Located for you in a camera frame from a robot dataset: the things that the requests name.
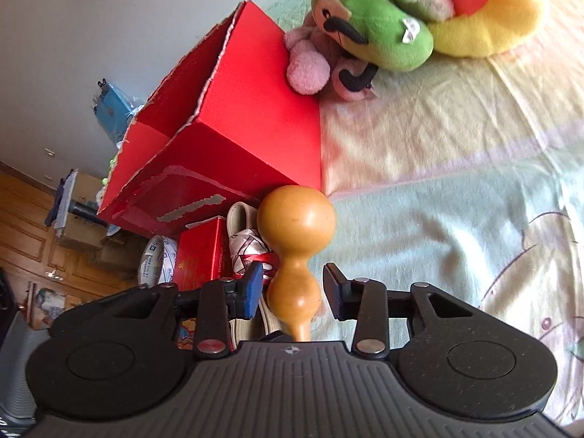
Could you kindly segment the small red gift box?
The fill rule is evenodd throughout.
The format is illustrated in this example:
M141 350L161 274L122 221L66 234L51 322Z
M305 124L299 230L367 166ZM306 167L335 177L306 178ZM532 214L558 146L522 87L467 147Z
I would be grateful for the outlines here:
M179 293L174 304L180 319L195 321L193 351L200 357L222 357L232 350L224 283L231 276L224 218L195 223L181 233L173 276Z

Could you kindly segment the white red toy boot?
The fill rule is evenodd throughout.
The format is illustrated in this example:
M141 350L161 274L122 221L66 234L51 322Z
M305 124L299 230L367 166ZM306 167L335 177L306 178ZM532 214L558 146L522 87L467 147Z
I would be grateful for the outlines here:
M260 339L280 329L280 323L270 311L265 298L266 287L277 269L277 256L261 238L256 215L256 208L244 202L237 202L230 207L226 218L228 247L230 247L232 271L235 277L242 277L253 261L260 261L264 271L264 287L253 318L235 319L231 322L235 345L242 341Z

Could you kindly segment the orange wooden gourd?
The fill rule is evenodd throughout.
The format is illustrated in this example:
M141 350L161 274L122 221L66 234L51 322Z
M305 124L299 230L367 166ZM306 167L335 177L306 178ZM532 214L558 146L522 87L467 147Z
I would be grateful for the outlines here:
M257 226L279 259L267 291L268 307L293 340L309 341L322 293L308 261L334 238L335 208L316 189L283 186L262 201Z

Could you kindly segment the large red cardboard box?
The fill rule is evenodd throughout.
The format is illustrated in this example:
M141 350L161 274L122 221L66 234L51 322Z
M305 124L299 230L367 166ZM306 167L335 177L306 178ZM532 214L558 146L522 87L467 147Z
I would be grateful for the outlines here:
M125 134L98 212L142 236L322 185L320 111L286 80L283 31L251 1L182 57Z

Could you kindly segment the wooden cabinet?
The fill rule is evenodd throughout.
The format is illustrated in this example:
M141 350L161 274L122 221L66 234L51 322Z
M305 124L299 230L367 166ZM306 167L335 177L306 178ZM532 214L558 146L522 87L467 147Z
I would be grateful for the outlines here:
M65 248L45 225L53 191L1 165L1 268L33 328L51 316L136 285L133 273L100 268L87 251Z

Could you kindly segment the blue plastic bag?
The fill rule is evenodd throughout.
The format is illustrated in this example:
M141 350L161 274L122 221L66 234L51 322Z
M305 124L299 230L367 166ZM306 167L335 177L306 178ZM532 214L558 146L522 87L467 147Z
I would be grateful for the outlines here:
M108 138L118 146L124 139L132 119L143 107L143 101L127 96L118 87L102 78L99 92L93 99L93 112Z

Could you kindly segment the pink plush toy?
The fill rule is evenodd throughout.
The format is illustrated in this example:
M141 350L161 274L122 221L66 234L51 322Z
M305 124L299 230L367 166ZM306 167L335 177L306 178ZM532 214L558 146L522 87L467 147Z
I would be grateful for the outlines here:
M357 92L343 86L342 70L358 75L366 67L366 62L346 53L326 36L317 27L311 12L307 13L301 26L285 33L284 45L289 50L287 81L297 93L315 95L331 85L338 97L348 102L377 97L371 82Z

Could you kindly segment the green caterpillar plush toy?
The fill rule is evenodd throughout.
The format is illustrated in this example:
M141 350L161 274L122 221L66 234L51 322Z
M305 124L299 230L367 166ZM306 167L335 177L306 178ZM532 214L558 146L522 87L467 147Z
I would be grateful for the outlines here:
M311 0L317 27L366 66L354 75L344 68L339 82L349 92L365 89L377 71L412 71L434 50L426 24L400 9L393 0Z

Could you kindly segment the yellow plush toy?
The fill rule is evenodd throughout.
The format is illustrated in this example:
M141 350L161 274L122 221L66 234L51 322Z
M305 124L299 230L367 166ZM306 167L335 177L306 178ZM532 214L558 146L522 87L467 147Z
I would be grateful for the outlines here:
M545 19L549 0L488 0L470 16L429 23L435 51L449 57L484 58L511 50Z

